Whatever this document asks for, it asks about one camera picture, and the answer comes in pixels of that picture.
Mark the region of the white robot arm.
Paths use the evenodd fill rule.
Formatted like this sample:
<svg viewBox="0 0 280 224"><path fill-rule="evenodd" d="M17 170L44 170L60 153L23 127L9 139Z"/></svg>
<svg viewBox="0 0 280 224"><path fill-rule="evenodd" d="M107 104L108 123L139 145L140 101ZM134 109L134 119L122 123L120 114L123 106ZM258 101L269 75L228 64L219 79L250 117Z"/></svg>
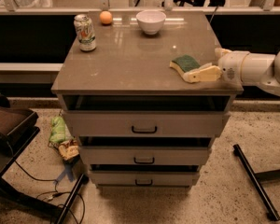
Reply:
<svg viewBox="0 0 280 224"><path fill-rule="evenodd" d="M217 65L204 64L186 72L182 78L189 83L216 81L223 78L242 86L256 86L280 97L280 51L277 55L215 49Z"/></svg>

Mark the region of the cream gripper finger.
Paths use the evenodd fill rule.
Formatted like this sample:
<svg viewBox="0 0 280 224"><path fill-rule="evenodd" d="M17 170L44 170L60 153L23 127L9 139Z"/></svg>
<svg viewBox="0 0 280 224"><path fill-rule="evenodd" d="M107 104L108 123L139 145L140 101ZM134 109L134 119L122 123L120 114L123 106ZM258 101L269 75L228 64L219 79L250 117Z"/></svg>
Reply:
<svg viewBox="0 0 280 224"><path fill-rule="evenodd" d="M218 59L220 59L221 57L223 57L224 55L226 55L230 52L231 52L230 49L215 48L215 55Z"/></svg>
<svg viewBox="0 0 280 224"><path fill-rule="evenodd" d="M183 75L183 79L188 83L210 82L218 80L222 75L219 67L210 65L203 69L189 71Z"/></svg>

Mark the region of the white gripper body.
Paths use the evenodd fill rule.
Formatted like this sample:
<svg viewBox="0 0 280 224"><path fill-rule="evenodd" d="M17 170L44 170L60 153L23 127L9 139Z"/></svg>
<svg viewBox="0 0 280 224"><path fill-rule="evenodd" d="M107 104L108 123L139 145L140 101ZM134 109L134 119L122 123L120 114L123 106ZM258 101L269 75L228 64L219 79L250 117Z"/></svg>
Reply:
<svg viewBox="0 0 280 224"><path fill-rule="evenodd" d="M249 55L248 51L231 51L218 59L218 66L222 71L223 79L237 84L243 84L242 64Z"/></svg>

